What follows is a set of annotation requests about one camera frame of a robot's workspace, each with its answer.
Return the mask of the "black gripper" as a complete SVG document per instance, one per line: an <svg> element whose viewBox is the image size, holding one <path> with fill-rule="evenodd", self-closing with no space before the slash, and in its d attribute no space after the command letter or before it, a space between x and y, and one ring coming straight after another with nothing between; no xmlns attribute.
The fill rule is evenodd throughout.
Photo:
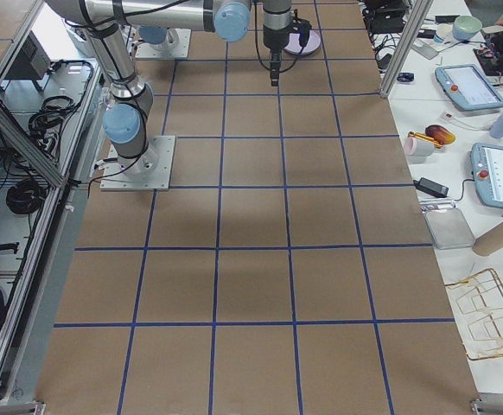
<svg viewBox="0 0 503 415"><path fill-rule="evenodd" d="M270 66L269 73L271 80L271 86L278 86L278 78L280 75L281 67L281 52L276 50L271 50L270 52Z"/></svg>

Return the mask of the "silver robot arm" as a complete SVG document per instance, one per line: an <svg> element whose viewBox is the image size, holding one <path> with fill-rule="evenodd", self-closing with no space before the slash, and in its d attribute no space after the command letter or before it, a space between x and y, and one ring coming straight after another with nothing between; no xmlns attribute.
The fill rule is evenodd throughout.
<svg viewBox="0 0 503 415"><path fill-rule="evenodd" d="M144 26L165 29L198 29L215 33L225 42L238 42L246 36L252 3L257 1L45 1L60 17L82 29L93 52L111 83L118 103L135 105L150 97L151 90L137 75L120 26ZM310 25L300 32L298 14L292 1L259 1L263 10L263 42L270 51L266 66L256 50L259 62L269 71L272 86L278 86L282 52L290 42L290 33L304 33L309 39Z"/></svg>
<svg viewBox="0 0 503 415"><path fill-rule="evenodd" d="M157 26L140 26L138 28L138 34L145 43L158 48L174 48L180 42L176 29Z"/></svg>

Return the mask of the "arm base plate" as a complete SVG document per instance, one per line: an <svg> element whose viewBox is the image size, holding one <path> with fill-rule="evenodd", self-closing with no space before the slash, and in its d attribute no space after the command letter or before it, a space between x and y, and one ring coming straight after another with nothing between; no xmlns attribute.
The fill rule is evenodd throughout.
<svg viewBox="0 0 503 415"><path fill-rule="evenodd" d="M118 157L111 144L108 157L117 158L105 165L99 187L103 191L144 191L169 189L176 136L154 136L149 138L147 151L134 164Z"/></svg>
<svg viewBox="0 0 503 415"><path fill-rule="evenodd" d="M162 43L153 44L140 38L134 48L134 58L140 61L172 61L188 58L190 29L168 29Z"/></svg>

